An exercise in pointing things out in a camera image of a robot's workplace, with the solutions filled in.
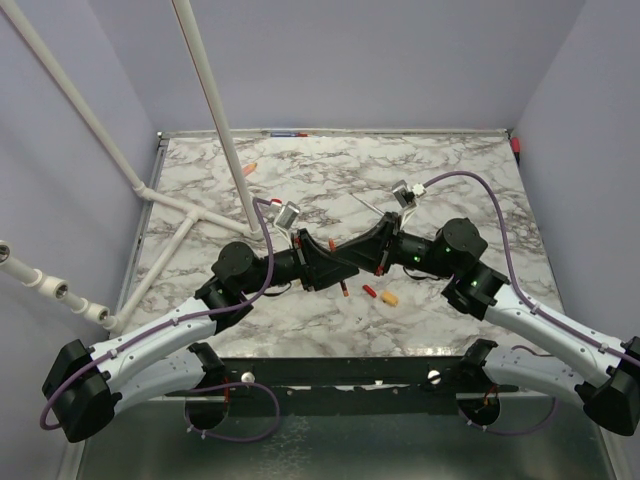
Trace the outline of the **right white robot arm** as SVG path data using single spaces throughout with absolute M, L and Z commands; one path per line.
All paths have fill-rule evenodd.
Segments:
M 573 390 L 586 415 L 607 430 L 631 436 L 639 425 L 639 340 L 623 341 L 591 330 L 536 302 L 515 281 L 487 266 L 487 248 L 467 218 L 454 218 L 434 239 L 404 232 L 385 214 L 364 234 L 339 245 L 333 256 L 376 275 L 393 265 L 444 278 L 442 294 L 455 310 L 516 333 L 579 375 Z

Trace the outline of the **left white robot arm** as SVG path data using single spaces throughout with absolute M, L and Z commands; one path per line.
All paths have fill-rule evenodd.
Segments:
M 289 248 L 269 247 L 264 257 L 244 242 L 229 243 L 212 277 L 173 312 L 92 346 L 80 340 L 64 345 L 42 386 L 40 426 L 78 443 L 149 398 L 192 388 L 210 394 L 221 371 L 203 360 L 199 341 L 235 326 L 271 287 L 300 281 L 305 290 L 320 291 L 358 271 L 341 250 L 319 245 L 306 230 L 294 234 Z

